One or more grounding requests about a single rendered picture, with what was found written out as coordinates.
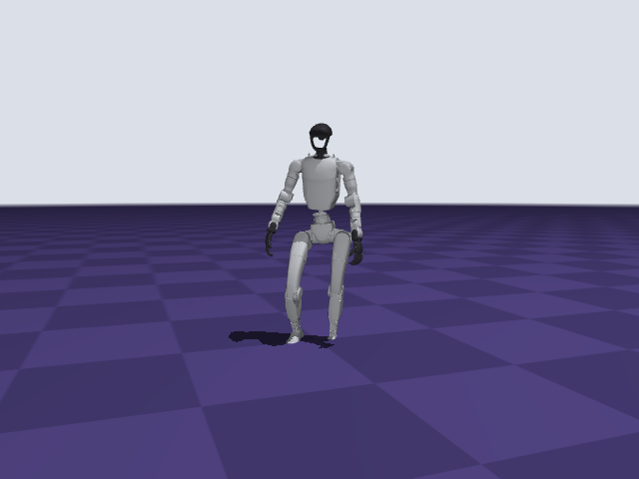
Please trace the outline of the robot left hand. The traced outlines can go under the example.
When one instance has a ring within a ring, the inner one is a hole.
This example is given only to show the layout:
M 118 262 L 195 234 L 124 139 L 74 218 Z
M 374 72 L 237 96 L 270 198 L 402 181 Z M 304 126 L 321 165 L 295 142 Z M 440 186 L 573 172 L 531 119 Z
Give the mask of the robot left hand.
M 355 265 L 362 261 L 362 244 L 361 244 L 362 238 L 359 238 L 357 236 L 357 230 L 353 230 L 351 232 L 351 240 L 354 241 L 353 249 L 348 256 L 352 256 L 352 254 L 354 253 L 354 258 L 349 264 Z

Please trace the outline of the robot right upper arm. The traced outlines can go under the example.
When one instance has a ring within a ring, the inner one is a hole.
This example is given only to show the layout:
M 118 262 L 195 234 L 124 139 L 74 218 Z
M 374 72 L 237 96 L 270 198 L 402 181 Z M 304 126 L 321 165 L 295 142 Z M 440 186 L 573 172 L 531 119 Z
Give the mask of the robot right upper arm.
M 302 160 L 294 160 L 290 164 L 290 169 L 285 181 L 285 188 L 281 195 L 280 201 L 285 203 L 290 203 L 293 199 L 294 194 L 292 193 L 294 187 L 297 184 L 299 179 L 299 174 L 302 172 Z

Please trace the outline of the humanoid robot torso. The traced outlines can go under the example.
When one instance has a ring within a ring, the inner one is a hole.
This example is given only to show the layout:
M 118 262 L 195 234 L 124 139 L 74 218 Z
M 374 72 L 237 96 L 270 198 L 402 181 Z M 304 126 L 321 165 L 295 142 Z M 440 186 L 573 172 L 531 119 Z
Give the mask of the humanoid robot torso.
M 314 154 L 317 156 L 317 154 Z M 309 153 L 302 162 L 302 176 L 304 197 L 310 210 L 318 210 L 314 213 L 314 222 L 311 224 L 313 243 L 333 242 L 334 221 L 330 220 L 325 212 L 334 208 L 339 197 L 340 173 L 337 170 L 334 154 L 324 154 L 326 159 L 315 159 Z

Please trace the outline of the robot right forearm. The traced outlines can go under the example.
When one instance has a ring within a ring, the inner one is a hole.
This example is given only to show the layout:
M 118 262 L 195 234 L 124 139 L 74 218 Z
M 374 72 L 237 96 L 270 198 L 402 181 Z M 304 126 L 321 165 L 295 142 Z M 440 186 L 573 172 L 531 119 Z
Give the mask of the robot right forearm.
M 281 191 L 281 193 L 279 195 L 279 198 L 278 198 L 277 203 L 276 203 L 275 210 L 274 210 L 274 212 L 272 214 L 272 217 L 271 217 L 271 221 L 269 222 L 269 228 L 270 228 L 270 224 L 272 222 L 277 224 L 276 230 L 278 229 L 279 223 L 281 222 L 281 220 L 283 218 L 283 215 L 284 215 L 284 212 L 287 209 L 287 205 L 285 205 L 285 203 L 283 203 L 283 202 L 280 202 L 280 198 L 281 198 L 282 193 L 283 193 L 283 191 Z

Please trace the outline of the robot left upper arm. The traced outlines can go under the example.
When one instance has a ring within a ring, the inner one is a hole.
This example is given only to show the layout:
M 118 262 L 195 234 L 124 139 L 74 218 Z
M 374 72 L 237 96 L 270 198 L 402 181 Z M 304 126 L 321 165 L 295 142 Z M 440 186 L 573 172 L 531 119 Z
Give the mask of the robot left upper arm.
M 354 176 L 354 168 L 352 163 L 346 161 L 336 161 L 337 170 L 343 175 L 343 182 L 347 191 L 344 203 L 347 207 L 355 207 L 353 196 L 357 195 L 357 185 Z

